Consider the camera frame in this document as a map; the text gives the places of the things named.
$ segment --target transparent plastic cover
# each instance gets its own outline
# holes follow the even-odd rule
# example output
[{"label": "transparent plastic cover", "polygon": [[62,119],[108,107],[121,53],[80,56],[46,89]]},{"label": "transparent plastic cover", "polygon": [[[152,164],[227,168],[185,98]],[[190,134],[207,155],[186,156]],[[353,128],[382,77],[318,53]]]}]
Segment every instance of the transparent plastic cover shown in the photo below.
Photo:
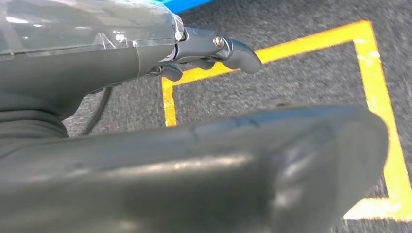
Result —
[{"label": "transparent plastic cover", "polygon": [[154,0],[0,0],[0,59],[170,45],[183,23]]}]

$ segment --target gray carpet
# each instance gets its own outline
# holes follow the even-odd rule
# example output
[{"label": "gray carpet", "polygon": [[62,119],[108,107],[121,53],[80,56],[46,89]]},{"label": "gray carpet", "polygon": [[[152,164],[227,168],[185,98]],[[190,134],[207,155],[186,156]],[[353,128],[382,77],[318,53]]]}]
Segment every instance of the gray carpet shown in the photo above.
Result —
[{"label": "gray carpet", "polygon": [[[363,19],[372,21],[401,144],[412,174],[411,0],[217,0],[181,16],[187,26],[223,32],[253,49]],[[82,130],[100,97],[101,94],[86,97],[76,115],[65,121],[71,135]],[[231,73],[178,86],[174,98],[179,123],[286,102],[366,105],[354,46],[350,43],[267,64],[255,75]],[[93,133],[158,127],[164,127],[160,79],[145,77],[115,88]],[[381,180],[371,196],[386,195]],[[333,232],[412,232],[412,224],[342,221]]]}]

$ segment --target metal screw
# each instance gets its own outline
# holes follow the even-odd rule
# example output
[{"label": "metal screw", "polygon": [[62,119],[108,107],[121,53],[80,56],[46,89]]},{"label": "metal screw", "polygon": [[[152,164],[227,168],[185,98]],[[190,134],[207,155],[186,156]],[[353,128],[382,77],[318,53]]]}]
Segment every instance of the metal screw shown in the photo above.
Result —
[{"label": "metal screw", "polygon": [[223,47],[223,37],[221,35],[216,35],[215,38],[213,39],[213,43],[217,48],[222,48]]}]

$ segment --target black cable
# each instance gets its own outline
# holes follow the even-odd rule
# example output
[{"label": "black cable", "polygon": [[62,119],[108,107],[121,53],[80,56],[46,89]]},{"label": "black cable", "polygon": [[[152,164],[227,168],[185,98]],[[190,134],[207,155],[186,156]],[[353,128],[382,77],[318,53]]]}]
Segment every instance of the black cable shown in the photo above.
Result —
[{"label": "black cable", "polygon": [[89,121],[89,123],[86,125],[86,128],[82,131],[81,136],[86,136],[91,133],[91,131],[94,129],[96,124],[99,122],[100,118],[103,115],[103,111],[107,106],[107,103],[109,101],[110,95],[112,94],[112,87],[107,87],[104,89],[102,99],[100,100],[99,107],[97,110],[94,112],[92,119]]}]

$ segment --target yellow floor marking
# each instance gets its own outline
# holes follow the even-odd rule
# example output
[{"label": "yellow floor marking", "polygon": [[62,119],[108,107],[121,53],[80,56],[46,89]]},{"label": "yellow floor marking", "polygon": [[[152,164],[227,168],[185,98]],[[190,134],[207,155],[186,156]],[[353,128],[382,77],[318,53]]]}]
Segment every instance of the yellow floor marking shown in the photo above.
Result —
[{"label": "yellow floor marking", "polygon": [[[390,149],[384,170],[389,198],[363,199],[344,218],[412,221],[412,189],[371,23],[369,21],[359,21],[265,48],[257,51],[257,55],[263,63],[268,63],[347,42],[353,42],[355,45],[369,109],[378,114],[388,125]],[[182,79],[178,82],[171,82],[163,78],[166,125],[174,126],[177,124],[173,100],[174,86],[229,72],[233,71],[222,64],[216,64],[210,70],[195,68],[185,71]]]}]

